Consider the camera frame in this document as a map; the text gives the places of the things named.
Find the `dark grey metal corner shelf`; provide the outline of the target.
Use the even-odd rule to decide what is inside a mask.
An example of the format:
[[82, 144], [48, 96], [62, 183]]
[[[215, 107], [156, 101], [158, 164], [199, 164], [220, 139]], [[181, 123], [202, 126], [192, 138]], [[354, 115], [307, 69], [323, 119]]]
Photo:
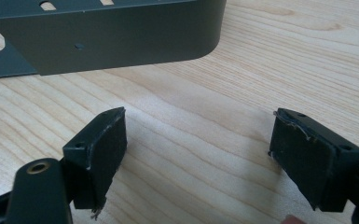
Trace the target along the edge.
[[227, 0], [0, 0], [0, 77], [178, 62], [213, 51]]

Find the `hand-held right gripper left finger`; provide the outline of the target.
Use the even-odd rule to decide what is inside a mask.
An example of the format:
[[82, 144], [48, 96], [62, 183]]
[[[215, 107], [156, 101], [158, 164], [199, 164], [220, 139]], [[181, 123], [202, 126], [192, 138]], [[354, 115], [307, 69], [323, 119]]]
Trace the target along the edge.
[[125, 108], [117, 107], [100, 113], [62, 148], [67, 199], [75, 209], [99, 216], [127, 144]]

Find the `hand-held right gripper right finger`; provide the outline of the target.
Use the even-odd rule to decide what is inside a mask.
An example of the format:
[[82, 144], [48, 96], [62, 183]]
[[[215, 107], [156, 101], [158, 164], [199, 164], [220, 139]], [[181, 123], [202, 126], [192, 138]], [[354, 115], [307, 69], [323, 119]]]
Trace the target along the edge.
[[275, 112], [269, 155], [313, 209], [344, 209], [359, 167], [357, 145], [304, 114], [280, 108]]

